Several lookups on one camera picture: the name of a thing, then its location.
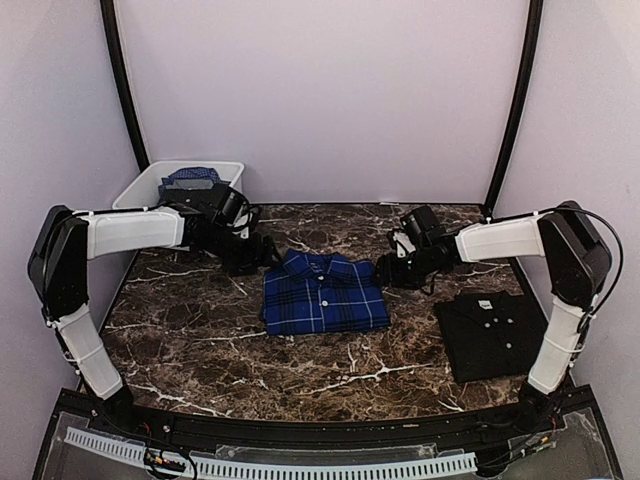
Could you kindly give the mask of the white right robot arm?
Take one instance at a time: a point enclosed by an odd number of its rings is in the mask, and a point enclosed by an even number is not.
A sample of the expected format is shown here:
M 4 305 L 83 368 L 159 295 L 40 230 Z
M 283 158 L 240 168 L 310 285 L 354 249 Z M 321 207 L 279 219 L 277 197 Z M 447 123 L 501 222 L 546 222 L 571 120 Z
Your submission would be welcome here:
M 446 230 L 424 206 L 401 219 L 387 238 L 391 252 L 378 258 L 381 286 L 420 289 L 429 275 L 463 263 L 519 257 L 545 260 L 552 310 L 527 383 L 549 396 L 579 356 L 589 325 L 619 282 L 624 254 L 610 251 L 597 227 L 611 225 L 568 200 L 556 207 L 503 218 L 485 218 Z

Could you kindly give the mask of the blue plaid long sleeve shirt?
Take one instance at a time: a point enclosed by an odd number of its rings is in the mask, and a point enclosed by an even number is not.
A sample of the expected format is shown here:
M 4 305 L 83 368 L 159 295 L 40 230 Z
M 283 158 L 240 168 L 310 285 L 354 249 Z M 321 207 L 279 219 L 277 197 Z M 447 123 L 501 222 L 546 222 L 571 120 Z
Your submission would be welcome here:
M 369 332 L 391 315 L 369 260 L 288 251 L 263 277 L 261 318 L 272 336 Z

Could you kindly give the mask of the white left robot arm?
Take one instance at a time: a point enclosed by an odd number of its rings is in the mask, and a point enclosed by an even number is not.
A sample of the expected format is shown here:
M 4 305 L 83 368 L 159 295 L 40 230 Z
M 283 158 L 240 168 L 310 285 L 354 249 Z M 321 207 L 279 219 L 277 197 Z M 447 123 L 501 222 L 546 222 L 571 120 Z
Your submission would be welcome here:
M 187 248 L 217 257 L 230 276 L 254 274 L 281 256 L 273 239 L 255 231 L 260 211 L 245 225 L 224 225 L 178 204 L 106 211 L 49 209 L 28 260 L 28 277 L 48 327 L 89 391 L 106 402 L 103 421 L 120 436 L 141 427 L 132 394 L 113 364 L 92 315 L 89 264 L 97 258 L 153 248 Z

